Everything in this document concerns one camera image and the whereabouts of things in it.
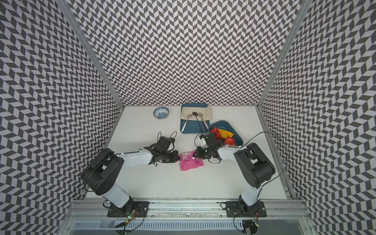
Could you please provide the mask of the red tea bag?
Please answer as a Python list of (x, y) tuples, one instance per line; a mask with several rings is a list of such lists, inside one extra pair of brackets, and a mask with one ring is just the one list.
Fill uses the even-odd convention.
[(237, 145), (236, 140), (232, 137), (227, 137), (224, 141), (224, 144), (229, 145), (229, 146), (236, 146)]
[(211, 133), (214, 134), (215, 138), (220, 141), (223, 137), (217, 127), (214, 127), (213, 129), (210, 130)]

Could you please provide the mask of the yellow tea bag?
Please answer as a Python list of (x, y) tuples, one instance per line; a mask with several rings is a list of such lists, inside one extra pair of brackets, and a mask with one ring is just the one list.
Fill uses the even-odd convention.
[(225, 138), (225, 139), (232, 138), (234, 136), (234, 133), (227, 131), (227, 130), (219, 129), (218, 131), (220, 135), (222, 136), (222, 138)]

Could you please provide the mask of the pink tea bag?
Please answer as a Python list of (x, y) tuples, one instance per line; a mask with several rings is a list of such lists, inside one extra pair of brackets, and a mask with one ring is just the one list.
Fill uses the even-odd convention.
[(186, 151), (179, 154), (180, 162), (190, 161), (196, 159), (194, 157), (196, 150), (194, 151)]
[(181, 171), (187, 171), (204, 166), (202, 159), (190, 159), (180, 163)]

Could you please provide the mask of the teal storage box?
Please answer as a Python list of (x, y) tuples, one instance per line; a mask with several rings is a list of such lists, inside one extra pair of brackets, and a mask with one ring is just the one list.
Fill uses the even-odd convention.
[(235, 139), (236, 146), (242, 146), (244, 144), (243, 139), (240, 137), (240, 135), (237, 133), (237, 131), (232, 127), (232, 125), (225, 120), (219, 120), (217, 122), (214, 122), (210, 124), (209, 130), (214, 129), (217, 127), (218, 129), (222, 129), (225, 131), (229, 131), (234, 134), (233, 138)]

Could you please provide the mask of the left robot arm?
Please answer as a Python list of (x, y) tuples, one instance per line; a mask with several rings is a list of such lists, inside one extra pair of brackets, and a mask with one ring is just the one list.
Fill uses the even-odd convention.
[(116, 183), (120, 171), (138, 165), (175, 163), (180, 157), (174, 144), (173, 137), (161, 136), (155, 144), (135, 152), (116, 154), (109, 148), (103, 149), (84, 168), (80, 177), (84, 185), (96, 195), (102, 196), (118, 209), (125, 209), (132, 205), (133, 199)]

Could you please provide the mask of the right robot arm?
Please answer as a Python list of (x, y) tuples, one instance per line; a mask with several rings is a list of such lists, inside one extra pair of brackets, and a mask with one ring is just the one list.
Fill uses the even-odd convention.
[(234, 161), (247, 182), (239, 196), (238, 207), (242, 215), (255, 215), (261, 207), (260, 193), (276, 173), (274, 165), (256, 143), (230, 146), (219, 141), (214, 133), (199, 134), (201, 144), (193, 156), (202, 160)]

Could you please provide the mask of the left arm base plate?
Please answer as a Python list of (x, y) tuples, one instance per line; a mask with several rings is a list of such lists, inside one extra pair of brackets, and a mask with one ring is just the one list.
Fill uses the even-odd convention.
[(149, 210), (150, 202), (148, 201), (129, 201), (122, 208), (116, 207), (113, 203), (110, 204), (110, 208), (107, 213), (107, 217), (123, 217), (126, 218), (131, 215), (133, 210), (136, 210), (138, 218), (146, 217)]

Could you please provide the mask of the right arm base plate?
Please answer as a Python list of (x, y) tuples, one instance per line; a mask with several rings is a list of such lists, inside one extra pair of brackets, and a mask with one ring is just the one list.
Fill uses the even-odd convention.
[(243, 202), (227, 201), (225, 202), (225, 210), (227, 217), (255, 217), (259, 218), (267, 217), (266, 208), (261, 201), (256, 202), (252, 206), (248, 206)]

